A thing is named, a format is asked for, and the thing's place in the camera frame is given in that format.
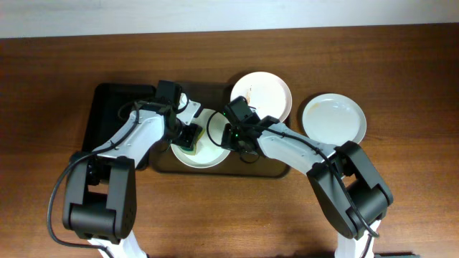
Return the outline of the green and yellow sponge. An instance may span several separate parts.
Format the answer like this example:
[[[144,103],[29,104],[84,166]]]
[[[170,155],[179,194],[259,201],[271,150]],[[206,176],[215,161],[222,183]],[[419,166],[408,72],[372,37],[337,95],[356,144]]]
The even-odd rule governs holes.
[[[182,130],[177,145],[185,154],[194,156],[197,152],[197,143],[203,134],[204,129],[200,125],[192,123]]]

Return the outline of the white plate with sauce streak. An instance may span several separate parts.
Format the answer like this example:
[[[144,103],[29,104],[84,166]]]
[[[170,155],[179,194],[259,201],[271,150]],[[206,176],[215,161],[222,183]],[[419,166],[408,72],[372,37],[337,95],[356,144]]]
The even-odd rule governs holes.
[[[171,149],[174,155],[185,165],[192,168],[210,168],[221,163],[229,154],[230,151],[219,147],[209,139],[207,135],[207,122],[214,110],[203,109],[198,118],[192,120],[193,123],[203,128],[203,135],[197,142],[196,153],[190,155],[177,145],[172,145]],[[220,113],[215,114],[209,124],[210,135],[212,140],[220,144],[224,127],[228,124],[228,120]]]

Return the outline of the white plate with faint stain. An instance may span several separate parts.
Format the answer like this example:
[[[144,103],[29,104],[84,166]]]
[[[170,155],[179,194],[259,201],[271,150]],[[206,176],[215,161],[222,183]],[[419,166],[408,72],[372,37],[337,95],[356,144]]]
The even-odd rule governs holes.
[[[230,100],[239,96],[246,99],[260,119],[270,116],[284,122],[293,105],[290,88],[269,72],[251,72],[240,78],[232,88]]]

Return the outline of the white plate with brown smear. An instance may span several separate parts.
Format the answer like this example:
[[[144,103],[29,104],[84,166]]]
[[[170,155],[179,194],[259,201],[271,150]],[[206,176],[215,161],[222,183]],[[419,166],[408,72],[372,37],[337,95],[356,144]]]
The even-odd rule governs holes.
[[[336,93],[313,97],[304,107],[301,122],[310,139],[338,146],[347,141],[362,142],[367,129],[360,106]]]

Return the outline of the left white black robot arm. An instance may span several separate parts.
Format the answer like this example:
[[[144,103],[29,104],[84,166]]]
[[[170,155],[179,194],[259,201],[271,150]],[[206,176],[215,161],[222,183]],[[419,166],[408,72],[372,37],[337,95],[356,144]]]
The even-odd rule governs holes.
[[[83,239],[80,247],[103,257],[146,257],[133,233],[136,169],[161,140],[180,139],[202,106],[184,94],[129,103],[125,123],[90,152],[75,153],[58,183],[65,185],[64,228]]]

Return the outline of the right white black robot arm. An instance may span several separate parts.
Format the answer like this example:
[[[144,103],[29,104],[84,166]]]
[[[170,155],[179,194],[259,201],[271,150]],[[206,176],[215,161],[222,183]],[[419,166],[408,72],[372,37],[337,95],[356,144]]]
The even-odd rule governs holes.
[[[255,124],[226,124],[222,146],[281,161],[305,174],[338,233],[335,257],[374,257],[377,228],[394,198],[359,144],[320,143],[264,118]]]

